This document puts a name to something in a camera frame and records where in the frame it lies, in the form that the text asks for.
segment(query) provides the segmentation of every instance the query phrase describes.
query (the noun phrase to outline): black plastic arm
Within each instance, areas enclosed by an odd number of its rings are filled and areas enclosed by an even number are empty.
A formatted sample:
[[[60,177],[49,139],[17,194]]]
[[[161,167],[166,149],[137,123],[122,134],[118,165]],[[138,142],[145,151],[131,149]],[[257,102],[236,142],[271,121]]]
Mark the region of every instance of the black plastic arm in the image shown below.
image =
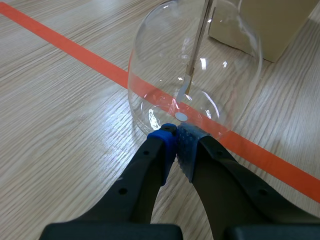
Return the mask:
[[[175,135],[177,127],[161,130]],[[149,137],[102,199],[76,221],[150,223],[157,194],[166,181],[167,157],[165,142]]]
[[[319,224],[240,165],[214,138],[198,141],[192,183],[204,205],[214,240],[237,225]]]

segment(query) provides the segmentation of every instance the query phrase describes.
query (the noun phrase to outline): metal rod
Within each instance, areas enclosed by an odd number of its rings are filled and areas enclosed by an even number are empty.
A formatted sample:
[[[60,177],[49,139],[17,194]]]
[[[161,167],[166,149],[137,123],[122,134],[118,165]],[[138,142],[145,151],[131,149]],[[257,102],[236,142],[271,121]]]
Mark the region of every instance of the metal rod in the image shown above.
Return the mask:
[[[207,21],[208,21],[208,17],[209,17],[212,3],[213,3],[213,0],[205,0],[205,2],[204,2],[199,26],[196,31],[195,40],[193,43],[193,48],[192,48],[189,64],[186,67],[185,73],[188,74],[189,76],[192,76],[192,74],[194,72],[197,56],[199,53],[202,38],[204,37],[204,33],[206,30],[206,25],[207,25]]]

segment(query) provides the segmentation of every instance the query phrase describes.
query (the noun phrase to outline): cardboard box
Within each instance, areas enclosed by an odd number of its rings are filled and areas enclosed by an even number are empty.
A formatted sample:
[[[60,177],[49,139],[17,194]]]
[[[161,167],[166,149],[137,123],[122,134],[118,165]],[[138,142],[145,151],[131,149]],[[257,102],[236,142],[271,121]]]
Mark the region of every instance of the cardboard box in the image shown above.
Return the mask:
[[[241,0],[218,0],[209,28],[209,36],[231,47],[250,53],[250,41],[244,39],[237,21],[227,20],[233,15],[229,4]],[[276,62],[297,32],[305,24],[308,16],[319,0],[242,0],[240,15],[260,36],[263,58]]]

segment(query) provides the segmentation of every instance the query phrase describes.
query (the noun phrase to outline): wooden floor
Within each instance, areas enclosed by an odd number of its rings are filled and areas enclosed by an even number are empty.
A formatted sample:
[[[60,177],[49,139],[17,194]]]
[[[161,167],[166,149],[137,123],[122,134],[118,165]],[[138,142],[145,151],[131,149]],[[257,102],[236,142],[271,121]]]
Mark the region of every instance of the wooden floor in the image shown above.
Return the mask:
[[[137,27],[163,0],[5,2],[128,70]],[[278,63],[264,61],[234,130],[318,179],[319,63],[320,4]],[[45,225],[87,211],[145,138],[125,88],[0,14],[0,239],[37,239]],[[319,203],[238,160],[320,217]],[[152,222],[179,225],[186,240],[212,239],[200,198],[176,163]]]

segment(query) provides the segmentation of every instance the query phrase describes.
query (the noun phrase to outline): screw hole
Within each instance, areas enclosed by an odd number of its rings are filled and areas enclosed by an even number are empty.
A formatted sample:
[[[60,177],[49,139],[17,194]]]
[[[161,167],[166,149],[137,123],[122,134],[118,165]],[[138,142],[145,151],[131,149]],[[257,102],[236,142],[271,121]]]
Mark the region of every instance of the screw hole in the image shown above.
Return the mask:
[[[267,196],[268,195],[268,192],[267,192],[267,190],[265,190],[265,189],[259,189],[259,194],[260,195],[262,195],[262,196]]]
[[[128,190],[126,188],[120,188],[119,189],[119,194],[120,195],[125,195],[125,194],[127,194],[127,192],[128,192]]]

